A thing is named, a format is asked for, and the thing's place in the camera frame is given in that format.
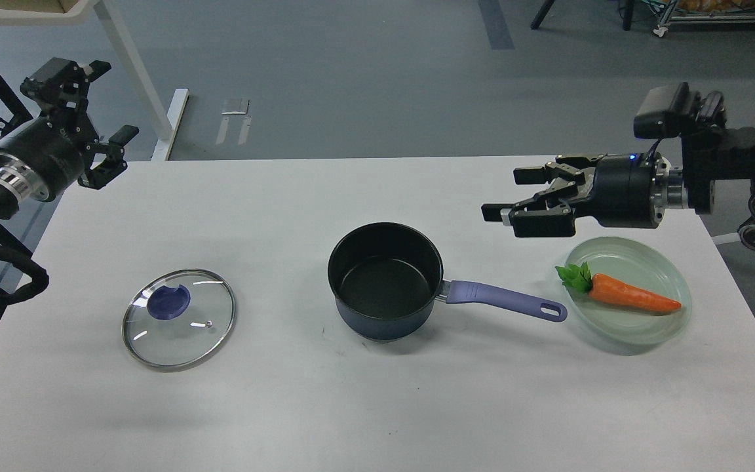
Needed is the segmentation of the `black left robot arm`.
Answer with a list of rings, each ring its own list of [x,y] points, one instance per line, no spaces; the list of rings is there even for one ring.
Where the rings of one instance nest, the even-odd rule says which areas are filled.
[[[103,142],[88,115],[88,90],[110,71],[107,62],[51,58],[28,75],[20,92],[39,106],[33,116],[0,76],[0,320],[6,308],[29,301],[50,284],[33,252],[3,226],[26,200],[55,201],[72,184],[99,190],[128,165],[125,147],[138,128],[124,125]]]

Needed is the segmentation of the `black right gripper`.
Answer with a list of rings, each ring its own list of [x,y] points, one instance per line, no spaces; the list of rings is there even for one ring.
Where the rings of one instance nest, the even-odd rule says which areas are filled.
[[[516,238],[571,238],[576,218],[589,216],[603,227],[656,228],[662,217],[653,203],[658,161],[635,155],[557,155],[539,167],[513,171],[516,185],[548,184],[518,203],[484,203],[488,223],[512,228]]]

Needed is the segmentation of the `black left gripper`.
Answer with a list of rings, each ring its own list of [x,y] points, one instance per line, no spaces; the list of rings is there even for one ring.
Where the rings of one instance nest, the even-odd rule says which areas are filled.
[[[40,116],[0,138],[0,185],[19,203],[53,201],[77,179],[101,190],[128,168],[125,146],[139,128],[121,126],[99,142],[87,113],[90,84],[108,71],[111,64],[101,60],[80,64],[54,57],[24,78],[19,90],[40,107]],[[86,142],[82,152],[69,138]]]

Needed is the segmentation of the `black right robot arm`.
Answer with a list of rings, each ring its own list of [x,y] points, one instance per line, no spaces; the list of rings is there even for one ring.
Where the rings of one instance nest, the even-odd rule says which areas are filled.
[[[488,223],[516,238],[570,238],[578,218],[608,228],[656,228],[669,209],[711,213],[720,180],[748,180],[748,218],[737,228],[755,252],[755,127],[704,128],[681,134],[681,165],[651,147],[645,153],[558,155],[539,167],[513,171],[518,185],[543,185],[518,203],[480,207]]]

